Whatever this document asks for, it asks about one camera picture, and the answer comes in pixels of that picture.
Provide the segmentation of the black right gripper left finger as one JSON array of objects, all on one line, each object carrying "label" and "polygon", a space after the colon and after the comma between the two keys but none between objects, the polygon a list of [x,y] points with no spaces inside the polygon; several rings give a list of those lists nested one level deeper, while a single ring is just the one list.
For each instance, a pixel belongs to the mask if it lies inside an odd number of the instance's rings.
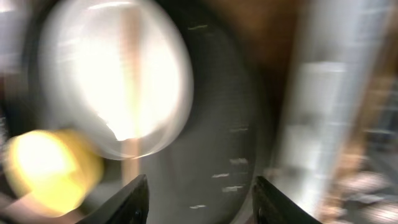
[{"label": "black right gripper left finger", "polygon": [[76,224],[146,224],[148,213],[149,186],[141,174]]}]

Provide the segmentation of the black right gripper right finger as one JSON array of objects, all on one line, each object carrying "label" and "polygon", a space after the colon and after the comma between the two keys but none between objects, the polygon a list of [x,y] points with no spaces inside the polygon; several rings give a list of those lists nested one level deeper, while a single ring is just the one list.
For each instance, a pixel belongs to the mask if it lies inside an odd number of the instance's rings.
[{"label": "black right gripper right finger", "polygon": [[262,176],[252,187],[252,208],[257,224],[321,224]]}]

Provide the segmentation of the yellow bowl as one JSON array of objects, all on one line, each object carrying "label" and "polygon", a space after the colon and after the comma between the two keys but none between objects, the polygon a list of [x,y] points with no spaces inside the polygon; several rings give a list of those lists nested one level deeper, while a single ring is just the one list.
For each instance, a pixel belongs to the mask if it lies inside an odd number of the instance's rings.
[{"label": "yellow bowl", "polygon": [[104,165],[94,145],[72,129],[34,130],[8,140],[6,179],[33,211],[60,217],[78,208],[101,181]]}]

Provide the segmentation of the wooden chopstick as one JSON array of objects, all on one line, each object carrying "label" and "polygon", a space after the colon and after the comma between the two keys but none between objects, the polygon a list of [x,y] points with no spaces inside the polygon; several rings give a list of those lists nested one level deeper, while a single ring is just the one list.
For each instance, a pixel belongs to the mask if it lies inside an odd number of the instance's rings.
[{"label": "wooden chopstick", "polygon": [[141,12],[138,7],[134,7],[126,13],[126,35],[129,43],[129,75],[131,76],[131,101],[132,101],[132,127],[134,130],[133,138],[125,143],[125,149],[133,155],[132,159],[123,164],[123,181],[128,184],[139,175],[139,161],[136,159],[140,153],[141,137]]},{"label": "wooden chopstick", "polygon": [[131,101],[131,76],[129,75],[129,65],[131,64],[131,60],[129,59],[129,43],[130,40],[127,39],[126,35],[126,13],[131,8],[125,8],[121,13],[121,61],[123,63],[123,78],[124,78],[124,97],[125,97],[125,121],[127,122],[127,138],[123,141],[123,152],[128,155],[128,158],[125,159],[122,163],[122,173],[123,173],[123,164],[129,159],[133,158],[133,155],[130,152],[127,152],[125,149],[125,143],[128,142],[129,139],[133,138],[134,130],[132,127],[132,101]]}]

